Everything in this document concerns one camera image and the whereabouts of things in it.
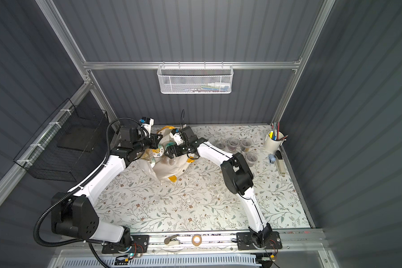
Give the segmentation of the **white canvas tote bag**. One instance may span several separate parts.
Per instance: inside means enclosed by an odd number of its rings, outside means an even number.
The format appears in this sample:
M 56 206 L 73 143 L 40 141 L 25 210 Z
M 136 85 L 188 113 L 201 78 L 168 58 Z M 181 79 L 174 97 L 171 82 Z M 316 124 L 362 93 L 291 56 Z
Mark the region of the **white canvas tote bag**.
M 174 128 L 173 126 L 165 126 L 156 132 L 156 134 L 163 135 L 159 146 L 164 148 L 169 141 L 173 141 L 170 137 L 170 133 Z M 147 149 L 137 162 L 140 169 L 150 178 L 157 179 L 161 183 L 168 180 L 175 183 L 195 160 L 190 159 L 186 155 L 173 159 L 165 155 L 161 158 L 154 158 L 152 149 Z

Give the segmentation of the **orange label seed jar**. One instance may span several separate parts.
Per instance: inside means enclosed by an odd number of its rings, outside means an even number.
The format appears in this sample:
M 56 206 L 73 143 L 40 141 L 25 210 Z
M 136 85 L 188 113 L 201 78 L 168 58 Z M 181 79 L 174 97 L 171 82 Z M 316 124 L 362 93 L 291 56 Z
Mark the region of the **orange label seed jar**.
M 237 138 L 230 138 L 227 141 L 227 147 L 230 152 L 236 152 L 240 148 L 240 141 Z

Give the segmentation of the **clear lid seed jar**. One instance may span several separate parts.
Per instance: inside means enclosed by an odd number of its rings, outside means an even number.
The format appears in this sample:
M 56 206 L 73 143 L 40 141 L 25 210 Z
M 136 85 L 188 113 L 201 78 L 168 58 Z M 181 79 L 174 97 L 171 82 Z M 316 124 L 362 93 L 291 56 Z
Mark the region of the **clear lid seed jar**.
M 240 145 L 241 145 L 241 151 L 247 153 L 252 148 L 252 140 L 249 138 L 244 138 L 241 140 Z

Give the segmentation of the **sunflower bottom seed jar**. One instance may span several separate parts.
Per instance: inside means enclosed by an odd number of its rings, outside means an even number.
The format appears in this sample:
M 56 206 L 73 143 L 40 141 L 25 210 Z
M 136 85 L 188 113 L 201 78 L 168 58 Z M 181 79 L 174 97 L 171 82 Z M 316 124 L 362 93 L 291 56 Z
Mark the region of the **sunflower bottom seed jar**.
M 154 158 L 161 158 L 164 155 L 164 148 L 159 146 L 157 149 L 152 149 Z

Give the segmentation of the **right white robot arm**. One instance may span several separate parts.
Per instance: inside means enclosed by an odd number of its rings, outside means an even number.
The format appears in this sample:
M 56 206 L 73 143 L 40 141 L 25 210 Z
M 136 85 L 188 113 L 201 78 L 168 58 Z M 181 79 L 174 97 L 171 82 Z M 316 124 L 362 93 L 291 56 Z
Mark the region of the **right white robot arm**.
M 272 227 L 261 212 L 253 188 L 253 173 L 244 156 L 217 148 L 206 138 L 197 137 L 189 126 L 175 128 L 169 136 L 175 144 L 165 149 L 164 154 L 168 158 L 196 155 L 221 168 L 224 184 L 232 194 L 237 195 L 246 213 L 252 243 L 259 249 L 264 248 L 270 241 Z

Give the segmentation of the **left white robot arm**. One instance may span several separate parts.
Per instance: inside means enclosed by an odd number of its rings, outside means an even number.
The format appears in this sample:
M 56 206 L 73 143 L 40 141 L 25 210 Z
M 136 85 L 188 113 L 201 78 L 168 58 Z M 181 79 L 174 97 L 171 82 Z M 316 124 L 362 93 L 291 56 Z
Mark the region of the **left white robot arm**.
M 105 159 L 78 185 L 66 193 L 57 193 L 50 208 L 43 214 L 50 215 L 54 234 L 67 236 L 61 242 L 42 242 L 39 230 L 34 230 L 35 241 L 50 247 L 76 242 L 115 244 L 130 249 L 134 242 L 129 228 L 100 220 L 94 206 L 100 194 L 113 179 L 148 149 L 158 149 L 162 134 L 152 134 L 151 127 L 142 124 L 132 128 L 115 147 L 107 149 Z

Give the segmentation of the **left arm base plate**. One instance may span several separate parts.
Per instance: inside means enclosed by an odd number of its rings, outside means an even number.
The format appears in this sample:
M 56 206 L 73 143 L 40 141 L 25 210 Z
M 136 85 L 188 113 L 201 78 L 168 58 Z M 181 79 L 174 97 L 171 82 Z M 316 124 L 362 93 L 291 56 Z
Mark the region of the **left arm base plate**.
M 149 235 L 132 236 L 132 244 L 130 246 L 122 246 L 118 243 L 108 242 L 103 246 L 101 253 L 103 254 L 118 254 L 118 253 L 147 253 L 149 246 Z

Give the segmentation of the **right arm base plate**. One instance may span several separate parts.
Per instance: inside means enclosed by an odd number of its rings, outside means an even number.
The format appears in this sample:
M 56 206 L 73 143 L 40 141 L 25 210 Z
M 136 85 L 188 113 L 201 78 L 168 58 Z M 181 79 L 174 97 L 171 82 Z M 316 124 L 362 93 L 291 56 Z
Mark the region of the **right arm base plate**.
M 253 243 L 250 232 L 238 232 L 236 237 L 231 240 L 237 244 L 240 251 L 245 250 L 281 250 L 283 248 L 279 232 L 272 232 L 270 237 L 260 246 Z

